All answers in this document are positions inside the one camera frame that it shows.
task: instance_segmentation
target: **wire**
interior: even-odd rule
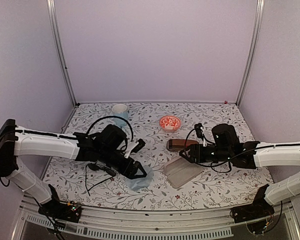
[[[90,188],[88,189],[88,191],[90,191],[91,189],[93,189],[95,186],[97,186],[97,185],[99,185],[99,184],[102,184],[102,183],[104,183],[105,181],[108,181],[108,180],[112,179],[113,177],[115,177],[115,176],[108,177],[107,179],[102,180],[102,181],[96,183],[95,185],[93,185],[92,187],[90,187]]]
[[[124,119],[123,117],[120,117],[120,116],[104,116],[104,117],[100,117],[99,119],[97,119],[96,121],[94,121],[89,129],[86,131],[86,134],[89,134],[91,129],[98,123],[100,122],[101,120],[104,120],[104,119],[121,119],[123,121],[126,122],[126,124],[128,124],[129,128],[130,128],[130,132],[131,132],[131,142],[134,140],[134,131],[132,130],[132,126],[131,124],[126,120]]]
[[[205,134],[202,133],[203,138],[206,140],[207,143],[211,144],[211,145],[216,145],[213,141],[210,141],[206,138]]]
[[[96,183],[95,185],[93,185],[92,187],[90,187],[90,188],[88,189],[88,186],[87,186],[87,180],[88,180],[88,178],[87,178],[87,166],[88,166],[88,164],[85,165],[85,181],[84,181],[84,183],[85,183],[85,189],[86,189],[86,191],[87,191],[87,193],[88,193],[88,195],[89,195],[89,197],[90,197],[90,196],[91,196],[91,195],[90,195],[90,190],[91,190],[91,189],[93,189],[95,186],[97,186],[97,185],[99,185],[99,184],[102,184],[102,183],[104,183],[105,181],[107,181],[107,180],[109,180],[109,179],[111,179],[111,178],[113,178],[113,177],[115,177],[115,176],[111,176],[111,177],[109,177],[109,178],[107,178],[107,179],[105,179],[105,180],[102,180],[102,181]],[[107,167],[107,166],[102,166],[102,168],[110,169],[110,170],[111,170],[111,168],[109,168],[109,167]]]
[[[214,166],[212,166],[213,163],[210,164],[210,167],[213,171],[215,171],[216,173],[219,173],[219,174],[227,174],[227,173],[230,173],[232,171],[232,167],[231,167],[231,163],[229,162],[229,170],[228,171],[217,171],[214,169]]]
[[[194,131],[195,129],[192,129],[189,133],[188,133],[188,135],[186,136],[186,138],[185,138],[185,141],[184,141],[184,154],[187,156],[187,157],[189,157],[188,156],[188,154],[187,154],[187,152],[186,152],[186,148],[187,148],[187,141],[188,141],[188,138],[189,138],[189,136],[190,136],[190,134]]]
[[[1,183],[3,186],[5,186],[5,187],[7,188],[7,187],[9,187],[9,185],[10,185],[10,179],[8,179],[8,183],[5,184],[5,183],[2,181],[2,178],[0,177],[0,183]]]
[[[121,152],[125,152],[127,150],[127,147],[128,147],[128,144],[125,144],[123,145],[121,148],[120,148],[120,151]]]
[[[278,223],[279,223],[279,221],[280,221],[280,219],[281,219],[282,210],[283,210],[283,202],[281,201],[281,208],[280,208],[280,214],[279,214],[278,220],[275,222],[275,224],[272,226],[272,228],[266,229],[266,230],[264,231],[264,234],[266,234],[266,233],[272,231],[272,230],[278,225]]]
[[[42,208],[41,204],[37,201],[37,199],[33,198],[36,202],[36,204],[39,206],[39,208],[41,209],[41,211],[43,212],[44,216],[49,220],[49,222],[52,224],[53,228],[54,228],[54,235],[56,236],[57,239],[59,240],[66,240],[61,232],[59,231],[58,227],[57,227],[57,221],[54,220],[54,222],[51,220],[51,218],[47,215],[46,211]]]

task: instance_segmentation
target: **red bowl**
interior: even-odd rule
[[[163,116],[160,119],[160,127],[167,132],[176,131],[180,126],[181,121],[176,116]]]

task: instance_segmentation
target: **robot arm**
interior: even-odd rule
[[[116,126],[108,125],[101,133],[90,137],[84,133],[58,134],[34,131],[16,126],[8,119],[0,130],[0,177],[14,182],[23,192],[40,204],[39,213],[71,222],[78,222],[81,204],[61,203],[55,188],[41,181],[20,160],[23,155],[55,156],[76,161],[102,161],[127,178],[142,178],[147,174],[142,165],[130,157],[145,144],[142,139],[127,144],[128,151],[117,150],[127,141],[127,135]]]
[[[204,139],[202,125],[194,127],[197,137]],[[217,165],[231,162],[237,168],[256,169],[267,166],[300,166],[300,141],[288,143],[266,143],[248,141],[240,143],[235,128],[219,124],[212,129],[213,145],[193,144],[180,156],[191,163]],[[300,194],[300,172],[277,183],[258,189],[252,204],[232,209],[235,222],[248,221],[273,214],[273,205]]]

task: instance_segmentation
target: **floral tablecloth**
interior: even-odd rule
[[[66,133],[86,132],[96,119],[111,115],[115,103],[82,104],[77,109],[66,128]],[[169,139],[185,139],[196,123],[202,123],[208,137],[212,139],[211,128],[220,123],[235,127],[240,141],[251,141],[253,136],[233,104],[201,103],[126,103],[129,109],[129,121],[135,139],[143,139],[146,146],[132,158],[148,165],[154,172],[148,188],[138,192],[126,185],[126,178],[117,175],[96,186],[88,195],[85,188],[85,166],[87,162],[76,162],[54,157],[45,174],[44,181],[52,184],[64,201],[80,201],[87,206],[130,209],[130,210],[192,210],[226,207],[252,202],[257,189],[273,180],[267,168],[232,168],[229,173],[217,173],[205,168],[202,174],[178,189],[172,188],[163,173],[163,165],[178,156],[177,152],[166,149]],[[165,132],[159,126],[162,116],[174,115],[180,118],[181,127],[173,133]],[[100,132],[110,123],[106,119],[91,131]],[[129,128],[124,127],[127,135]],[[195,134],[189,139],[196,140]],[[215,168],[226,171],[227,164]],[[88,187],[108,178],[104,171],[92,171],[87,168]]]

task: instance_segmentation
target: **lavender wall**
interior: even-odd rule
[[[0,127],[8,118],[43,131],[60,132],[71,111],[45,0],[0,0]],[[44,161],[26,164],[39,174]],[[0,240],[11,235],[22,199],[14,184],[0,184]]]
[[[257,1],[56,1],[79,102],[235,102]]]
[[[300,141],[300,0],[268,0],[240,107],[257,140]],[[299,169],[271,168],[275,180]],[[292,198],[300,223],[300,195]]]

